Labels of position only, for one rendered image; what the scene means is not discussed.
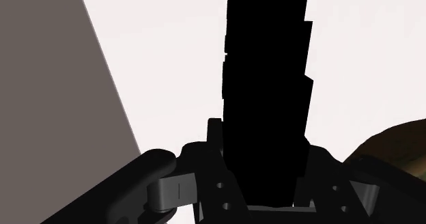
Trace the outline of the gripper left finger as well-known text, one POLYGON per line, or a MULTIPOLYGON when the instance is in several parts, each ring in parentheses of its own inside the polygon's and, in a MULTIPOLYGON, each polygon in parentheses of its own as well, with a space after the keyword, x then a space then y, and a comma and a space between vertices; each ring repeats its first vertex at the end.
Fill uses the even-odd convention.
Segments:
POLYGON ((167 224, 187 205, 195 224, 251 224, 222 148, 222 122, 211 118, 206 141, 187 143, 179 156, 144 152, 41 224, 167 224))

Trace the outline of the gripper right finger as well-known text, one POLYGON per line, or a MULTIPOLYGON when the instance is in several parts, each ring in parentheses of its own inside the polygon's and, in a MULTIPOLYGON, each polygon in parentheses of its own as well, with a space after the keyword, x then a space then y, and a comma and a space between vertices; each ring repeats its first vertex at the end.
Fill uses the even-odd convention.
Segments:
POLYGON ((426 224, 426 182, 362 155, 341 163, 310 145, 293 224, 426 224))

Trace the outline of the black stepped tall block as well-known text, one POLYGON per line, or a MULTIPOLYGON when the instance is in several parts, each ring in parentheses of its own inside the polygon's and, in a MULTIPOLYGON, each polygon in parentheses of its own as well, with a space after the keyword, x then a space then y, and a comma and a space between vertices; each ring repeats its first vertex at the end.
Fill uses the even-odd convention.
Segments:
POLYGON ((307 0, 228 0, 223 157, 250 206, 293 202, 313 81, 307 0))

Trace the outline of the dark brown rounded object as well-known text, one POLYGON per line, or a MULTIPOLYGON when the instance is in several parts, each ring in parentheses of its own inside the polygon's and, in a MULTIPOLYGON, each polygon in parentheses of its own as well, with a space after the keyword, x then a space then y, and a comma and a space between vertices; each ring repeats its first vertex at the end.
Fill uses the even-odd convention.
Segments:
POLYGON ((360 144, 344 162, 368 155, 426 182, 426 118, 387 128, 360 144))

